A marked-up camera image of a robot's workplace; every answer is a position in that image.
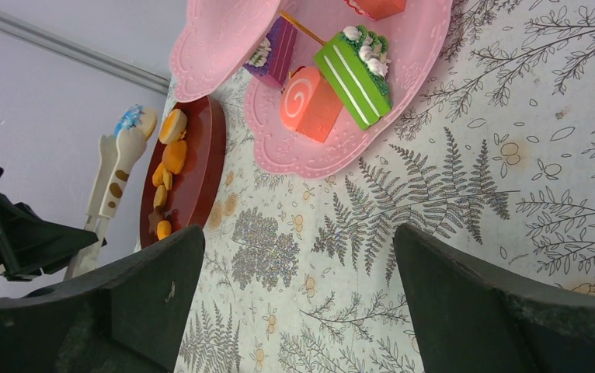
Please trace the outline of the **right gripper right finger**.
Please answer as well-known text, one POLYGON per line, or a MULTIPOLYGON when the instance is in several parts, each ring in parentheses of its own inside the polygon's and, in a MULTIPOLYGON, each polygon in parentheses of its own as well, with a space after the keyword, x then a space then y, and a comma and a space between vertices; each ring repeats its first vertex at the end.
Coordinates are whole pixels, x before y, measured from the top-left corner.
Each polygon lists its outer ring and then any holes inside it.
POLYGON ((520 276, 411 225, 393 238, 427 372, 595 372, 595 296, 520 276))

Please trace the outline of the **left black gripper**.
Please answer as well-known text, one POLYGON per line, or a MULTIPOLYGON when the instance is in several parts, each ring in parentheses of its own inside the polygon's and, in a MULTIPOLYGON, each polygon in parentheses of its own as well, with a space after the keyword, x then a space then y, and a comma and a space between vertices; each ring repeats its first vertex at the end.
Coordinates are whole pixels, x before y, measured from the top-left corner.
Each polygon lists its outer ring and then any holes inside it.
POLYGON ((96 233, 45 221, 27 204, 14 204, 0 193, 0 277, 31 281, 54 274, 95 242, 96 233))

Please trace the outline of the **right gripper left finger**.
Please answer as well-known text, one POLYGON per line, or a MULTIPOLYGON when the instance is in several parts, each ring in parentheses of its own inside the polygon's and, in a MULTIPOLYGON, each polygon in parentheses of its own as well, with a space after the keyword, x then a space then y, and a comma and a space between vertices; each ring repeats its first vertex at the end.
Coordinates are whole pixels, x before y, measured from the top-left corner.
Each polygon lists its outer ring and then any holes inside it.
POLYGON ((0 372, 171 372, 204 260, 198 225, 22 298, 0 298, 0 372))

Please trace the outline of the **orange fish cookie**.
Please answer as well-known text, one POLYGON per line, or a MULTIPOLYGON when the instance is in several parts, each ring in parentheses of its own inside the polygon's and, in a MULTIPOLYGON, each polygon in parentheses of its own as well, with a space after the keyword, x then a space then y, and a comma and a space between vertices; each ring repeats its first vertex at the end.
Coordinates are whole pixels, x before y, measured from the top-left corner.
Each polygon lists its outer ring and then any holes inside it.
POLYGON ((159 240, 163 240, 172 234, 172 223, 168 220, 162 220, 156 225, 156 235, 159 240))

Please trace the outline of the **brown star cookie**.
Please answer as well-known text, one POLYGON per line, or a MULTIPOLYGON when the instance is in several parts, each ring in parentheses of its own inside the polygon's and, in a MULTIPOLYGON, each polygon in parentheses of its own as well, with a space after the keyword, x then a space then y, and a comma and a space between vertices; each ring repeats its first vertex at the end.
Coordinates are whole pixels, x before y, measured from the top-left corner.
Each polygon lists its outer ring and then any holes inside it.
POLYGON ((165 221, 165 212, 161 207, 155 207, 152 213, 148 215, 148 233, 156 235, 157 227, 161 221, 165 221))

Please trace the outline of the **white cat-paw food tongs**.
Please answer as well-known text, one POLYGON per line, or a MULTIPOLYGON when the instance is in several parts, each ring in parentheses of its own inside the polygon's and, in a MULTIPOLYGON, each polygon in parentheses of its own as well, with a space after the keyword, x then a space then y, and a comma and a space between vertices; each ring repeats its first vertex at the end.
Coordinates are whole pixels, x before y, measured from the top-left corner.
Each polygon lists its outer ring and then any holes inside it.
POLYGON ((116 215, 131 170, 146 147, 146 136, 136 127, 122 129, 117 136, 103 135, 99 139, 99 169, 92 186, 85 223, 85 229, 94 232, 97 241, 71 258, 64 276, 66 281, 96 269, 110 221, 116 215))

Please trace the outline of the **dark red round tray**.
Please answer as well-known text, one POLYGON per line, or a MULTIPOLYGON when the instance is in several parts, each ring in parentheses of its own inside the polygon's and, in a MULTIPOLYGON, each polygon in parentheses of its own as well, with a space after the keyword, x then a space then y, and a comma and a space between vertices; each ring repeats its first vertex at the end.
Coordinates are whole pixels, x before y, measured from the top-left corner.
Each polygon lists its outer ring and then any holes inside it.
POLYGON ((223 173, 226 121, 220 103, 211 96, 173 107, 188 119, 186 164, 173 177, 165 206, 175 232, 187 225, 203 228, 207 222, 223 173))

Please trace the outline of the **orange round cookie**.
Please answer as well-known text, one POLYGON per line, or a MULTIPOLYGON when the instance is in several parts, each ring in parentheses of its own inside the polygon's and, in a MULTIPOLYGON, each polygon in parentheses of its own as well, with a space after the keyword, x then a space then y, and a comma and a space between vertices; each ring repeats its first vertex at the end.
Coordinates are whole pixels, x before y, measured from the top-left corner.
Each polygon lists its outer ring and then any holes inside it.
POLYGON ((162 154, 162 164, 171 174, 179 174, 187 157, 188 146, 184 140, 168 143, 162 154))

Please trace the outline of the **blue frosted donut toy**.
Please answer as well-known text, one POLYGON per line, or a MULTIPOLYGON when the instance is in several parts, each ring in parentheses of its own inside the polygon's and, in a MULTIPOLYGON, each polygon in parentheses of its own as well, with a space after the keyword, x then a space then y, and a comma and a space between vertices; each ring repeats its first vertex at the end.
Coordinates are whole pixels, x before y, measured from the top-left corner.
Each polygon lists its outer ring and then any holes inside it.
POLYGON ((133 105, 119 119, 114 128, 113 135, 116 138, 123 129, 137 128, 148 140, 154 133, 158 123, 158 112, 150 106, 133 105))

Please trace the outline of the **orange pancake stack toy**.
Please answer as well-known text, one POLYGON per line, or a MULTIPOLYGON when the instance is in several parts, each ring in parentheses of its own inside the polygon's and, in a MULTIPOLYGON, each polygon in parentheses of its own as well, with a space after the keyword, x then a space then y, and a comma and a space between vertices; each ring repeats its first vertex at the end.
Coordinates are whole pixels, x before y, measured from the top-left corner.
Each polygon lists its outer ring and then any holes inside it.
POLYGON ((173 109, 162 123, 158 140, 164 145, 180 140, 187 121, 188 118, 181 109, 173 109))

